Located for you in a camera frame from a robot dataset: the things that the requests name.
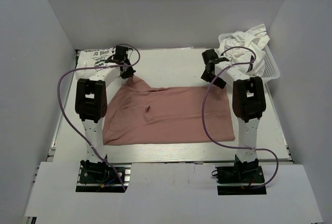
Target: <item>white table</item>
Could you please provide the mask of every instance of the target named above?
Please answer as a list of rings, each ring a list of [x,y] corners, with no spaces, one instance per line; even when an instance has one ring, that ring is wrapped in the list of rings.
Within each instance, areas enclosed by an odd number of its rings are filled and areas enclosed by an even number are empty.
[[[201,53],[205,49],[162,49],[141,50],[141,61],[135,66],[136,75],[152,87],[206,86],[200,77],[204,70]],[[137,59],[134,52],[131,62]],[[84,132],[81,120],[75,113],[75,93],[77,79],[74,76],[66,105],[66,113],[72,123]],[[116,80],[107,88],[108,101],[121,86]],[[231,88],[227,88],[230,107],[232,102]],[[281,160],[288,160],[284,135],[274,112],[271,97],[265,88],[266,111],[260,121],[257,133],[257,147],[273,150]],[[235,140],[225,142],[227,145],[238,145],[238,121],[232,113]],[[54,161],[80,161],[86,159],[85,141],[62,119],[56,136]],[[108,160],[111,163],[134,162],[198,162],[198,161],[232,161],[236,150],[225,149],[213,143],[195,144],[148,144],[105,146]],[[259,160],[270,160],[273,156],[259,151]]]

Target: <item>white cardboard panel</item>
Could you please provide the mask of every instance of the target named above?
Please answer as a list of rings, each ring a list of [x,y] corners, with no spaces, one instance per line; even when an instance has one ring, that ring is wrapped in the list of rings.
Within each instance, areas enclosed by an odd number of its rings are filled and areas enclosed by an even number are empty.
[[[267,195],[218,196],[212,164],[133,164],[126,193],[76,193],[79,163],[44,162],[26,210],[42,223],[321,222],[302,165],[281,165]],[[274,165],[264,165],[266,177]]]

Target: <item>white crumpled fabric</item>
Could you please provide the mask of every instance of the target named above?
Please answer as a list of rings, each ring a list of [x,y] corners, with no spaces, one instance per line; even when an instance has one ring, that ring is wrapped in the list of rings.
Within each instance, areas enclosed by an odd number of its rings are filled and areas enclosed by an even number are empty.
[[[219,54],[221,54],[224,50],[234,46],[245,46],[252,49],[257,55],[253,69],[248,72],[249,65],[238,65],[237,69],[250,76],[262,76],[265,70],[265,52],[262,51],[262,49],[269,40],[270,37],[266,33],[265,24],[261,24],[246,32],[236,31],[233,34],[229,34],[229,37],[220,42],[218,51]],[[250,51],[241,48],[232,49],[225,53],[225,57],[227,57],[232,64],[249,62],[251,56],[252,53]]]

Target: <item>black bracket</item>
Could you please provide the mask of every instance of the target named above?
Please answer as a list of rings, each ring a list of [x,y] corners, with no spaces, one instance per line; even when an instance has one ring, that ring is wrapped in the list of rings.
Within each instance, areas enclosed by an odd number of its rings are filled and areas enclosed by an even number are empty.
[[[114,179],[112,184],[119,184],[120,180],[115,171],[105,162],[92,163],[89,160],[81,160],[81,173],[79,182],[81,184],[99,184]],[[125,179],[125,167],[116,167],[122,181]]]
[[[220,184],[262,184],[265,182],[261,166],[258,166],[258,159],[252,162],[242,163],[236,156],[234,166],[217,167],[217,174],[214,175]]]
[[[233,83],[233,111],[238,118],[248,122],[259,119],[266,109],[264,85],[260,77],[237,80]]]
[[[115,53],[111,55],[105,63],[115,63],[118,65],[131,65],[128,59],[129,48],[124,46],[116,46]],[[136,72],[132,67],[120,67],[120,76],[122,79],[130,78]]]
[[[214,73],[215,64],[229,60],[226,57],[219,58],[214,49],[208,49],[204,51],[202,53],[202,56],[205,64],[205,70],[201,76],[201,79],[207,82],[211,82],[213,78],[216,76]],[[224,88],[226,86],[226,82],[221,78],[217,78],[214,81],[213,85],[216,85],[217,87],[220,88]]]
[[[104,81],[79,79],[76,89],[75,112],[82,121],[86,119],[97,123],[107,112],[106,84]]]

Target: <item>pink cloth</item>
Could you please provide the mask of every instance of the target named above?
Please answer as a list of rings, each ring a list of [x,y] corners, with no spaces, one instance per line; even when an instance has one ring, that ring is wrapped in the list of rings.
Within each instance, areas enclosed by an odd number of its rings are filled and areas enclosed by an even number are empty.
[[[134,76],[109,103],[104,145],[210,142],[201,109],[207,87],[152,88]],[[217,141],[235,139],[226,89],[213,86],[205,106],[206,126]]]

